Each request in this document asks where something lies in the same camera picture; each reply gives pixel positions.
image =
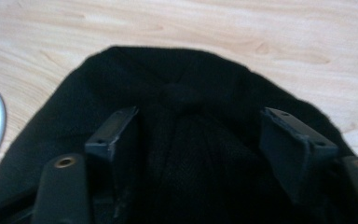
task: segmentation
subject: wood grain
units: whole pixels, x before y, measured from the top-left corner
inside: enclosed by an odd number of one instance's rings
[[[0,1],[4,157],[71,70],[111,45],[203,49],[319,108],[358,153],[358,1]]]

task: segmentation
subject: wooden floor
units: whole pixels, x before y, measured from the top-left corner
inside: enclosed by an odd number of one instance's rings
[[[204,49],[317,105],[358,153],[358,1],[0,0],[0,160],[61,81],[111,45]]]

